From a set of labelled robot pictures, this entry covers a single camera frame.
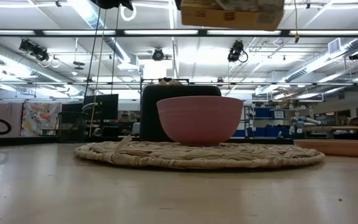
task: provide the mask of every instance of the round woven mat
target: round woven mat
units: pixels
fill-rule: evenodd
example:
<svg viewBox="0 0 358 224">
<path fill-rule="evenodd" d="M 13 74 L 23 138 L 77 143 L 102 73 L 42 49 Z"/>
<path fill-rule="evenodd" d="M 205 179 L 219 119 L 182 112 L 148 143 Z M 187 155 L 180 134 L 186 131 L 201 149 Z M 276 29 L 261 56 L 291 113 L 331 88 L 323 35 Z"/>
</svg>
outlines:
<svg viewBox="0 0 358 224">
<path fill-rule="evenodd" d="M 173 142 L 91 143 L 75 149 L 76 156 L 119 166 L 158 166 L 176 169 L 276 168 L 305 166 L 322 161 L 316 149 L 289 145 L 232 144 L 188 147 Z"/>
</svg>

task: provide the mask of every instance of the ceiling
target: ceiling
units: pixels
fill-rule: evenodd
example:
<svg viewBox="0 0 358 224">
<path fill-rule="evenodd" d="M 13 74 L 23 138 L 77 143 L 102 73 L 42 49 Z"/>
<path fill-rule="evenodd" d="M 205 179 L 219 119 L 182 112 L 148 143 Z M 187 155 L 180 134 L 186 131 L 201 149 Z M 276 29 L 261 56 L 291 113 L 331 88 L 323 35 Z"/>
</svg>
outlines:
<svg viewBox="0 0 358 224">
<path fill-rule="evenodd" d="M 305 2 L 298 2 L 298 28 L 300 29 L 358 29 L 358 8 L 339 9 L 340 7 L 358 7 L 358 0 L 318 0 L 311 1 L 314 6 L 323 7 L 326 3 L 333 2 L 331 8 L 317 9 L 312 7 L 306 9 Z M 48 0 L 0 0 L 0 5 L 28 6 L 30 4 L 50 4 L 55 1 Z M 0 7 L 0 29 L 89 29 L 88 24 L 75 11 L 68 2 L 60 1 L 63 7 L 38 7 L 38 8 L 4 8 Z M 293 1 L 286 0 L 285 15 L 279 25 L 279 29 L 295 28 L 295 10 Z M 106 27 L 110 29 L 170 29 L 170 15 L 168 0 L 143 0 L 133 1 L 137 8 L 137 14 L 131 21 L 125 21 L 117 13 L 117 9 L 107 11 Z M 125 10 L 127 16 L 131 15 L 129 10 Z M 174 29 L 202 29 L 207 27 L 193 27 L 181 25 L 180 12 L 174 10 L 173 13 Z M 51 66 L 48 69 L 61 74 L 76 82 L 82 82 L 88 75 L 90 61 L 93 60 L 91 67 L 91 77 L 109 79 L 118 78 L 115 82 L 139 81 L 138 71 L 128 72 L 118 69 L 120 61 L 117 58 L 110 59 L 111 49 L 104 44 L 101 47 L 101 38 L 96 39 L 95 55 L 91 57 L 94 39 L 82 37 L 78 39 L 78 55 L 75 59 L 75 38 L 47 38 L 31 37 L 33 43 L 48 49 L 50 55 L 56 56 L 61 61 L 58 68 Z M 190 78 L 195 82 L 216 81 L 217 78 L 225 78 L 230 82 L 276 82 L 274 74 L 277 72 L 287 72 L 303 64 L 314 55 L 327 49 L 328 43 L 332 38 L 302 38 L 299 43 L 294 43 L 294 38 L 268 38 L 268 37 L 176 37 L 172 41 L 171 37 L 118 37 L 117 43 L 127 54 L 134 54 L 140 58 L 140 64 L 151 63 L 151 54 L 156 47 L 163 49 L 168 55 L 173 55 L 173 44 L 175 47 L 175 59 L 177 61 L 178 77 Z M 22 38 L 20 37 L 0 37 L 0 46 L 12 52 L 23 55 L 19 50 Z M 228 63 L 227 54 L 229 48 L 235 40 L 242 40 L 244 45 L 249 45 L 249 61 L 238 67 L 234 63 Z M 36 63 L 31 56 L 28 59 Z M 77 71 L 79 74 L 73 76 L 73 61 L 81 61 L 86 65 L 84 70 Z M 167 64 L 167 75 L 173 77 L 174 69 L 172 61 L 164 62 Z M 349 62 L 346 66 L 354 66 L 358 62 Z M 318 73 L 332 75 L 345 68 L 343 59 L 335 61 L 327 66 L 319 68 Z M 313 82 L 313 76 L 309 75 L 310 80 L 303 82 Z M 123 86 L 117 85 L 114 88 L 136 89 L 139 85 Z M 99 88 L 110 89 L 110 86 L 99 86 Z M 236 90 L 255 89 L 256 86 L 239 86 Z"/>
</svg>

